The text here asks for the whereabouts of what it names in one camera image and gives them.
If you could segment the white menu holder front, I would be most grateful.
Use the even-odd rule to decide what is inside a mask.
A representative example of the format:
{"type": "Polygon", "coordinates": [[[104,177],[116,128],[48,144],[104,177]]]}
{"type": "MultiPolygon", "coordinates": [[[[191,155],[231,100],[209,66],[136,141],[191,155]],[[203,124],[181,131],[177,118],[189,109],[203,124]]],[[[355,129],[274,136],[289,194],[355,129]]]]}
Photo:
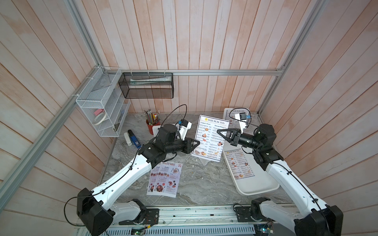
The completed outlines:
{"type": "Polygon", "coordinates": [[[251,121],[251,113],[246,108],[225,108],[223,111],[223,119],[229,121],[228,128],[240,128],[239,118],[235,118],[236,114],[245,113],[249,119],[246,122],[251,121]]]}

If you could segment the red special menu sheet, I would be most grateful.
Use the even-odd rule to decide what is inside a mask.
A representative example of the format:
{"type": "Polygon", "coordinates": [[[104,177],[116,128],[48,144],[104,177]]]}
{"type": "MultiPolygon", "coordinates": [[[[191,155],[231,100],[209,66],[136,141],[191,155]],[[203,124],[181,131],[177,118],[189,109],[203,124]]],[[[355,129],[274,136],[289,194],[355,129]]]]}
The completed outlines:
{"type": "Polygon", "coordinates": [[[161,163],[153,192],[159,196],[175,198],[180,182],[183,164],[174,162],[161,163]]]}
{"type": "Polygon", "coordinates": [[[156,195],[154,193],[154,188],[156,184],[156,179],[158,177],[159,169],[160,169],[160,164],[154,167],[150,172],[147,195],[156,195]]]}

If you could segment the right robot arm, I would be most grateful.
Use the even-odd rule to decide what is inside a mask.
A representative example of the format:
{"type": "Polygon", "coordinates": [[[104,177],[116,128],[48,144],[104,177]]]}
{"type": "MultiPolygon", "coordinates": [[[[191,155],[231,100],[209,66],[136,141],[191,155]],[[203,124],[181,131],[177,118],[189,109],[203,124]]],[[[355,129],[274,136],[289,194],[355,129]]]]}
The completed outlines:
{"type": "Polygon", "coordinates": [[[236,128],[219,129],[217,133],[232,146],[251,148],[255,162],[283,188],[295,204],[294,207],[283,207],[269,198],[257,198],[251,202],[252,219],[272,219],[297,236],[341,235],[342,211],[319,198],[289,168],[273,147],[276,134],[272,125],[261,124],[252,135],[236,128]]]}

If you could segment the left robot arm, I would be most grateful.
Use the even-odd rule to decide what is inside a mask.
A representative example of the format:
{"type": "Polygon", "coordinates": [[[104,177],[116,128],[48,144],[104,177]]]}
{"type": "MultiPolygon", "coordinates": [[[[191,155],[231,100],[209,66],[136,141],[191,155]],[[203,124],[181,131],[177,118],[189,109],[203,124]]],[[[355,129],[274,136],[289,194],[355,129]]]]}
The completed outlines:
{"type": "Polygon", "coordinates": [[[198,140],[186,137],[191,126],[186,120],[161,126],[157,136],[139,148],[122,170],[94,189],[84,188],[78,193],[76,213],[92,236],[101,235],[112,224],[146,222],[146,207],[138,199],[124,204],[116,200],[141,176],[163,162],[167,154],[189,154],[199,146],[198,140]]]}

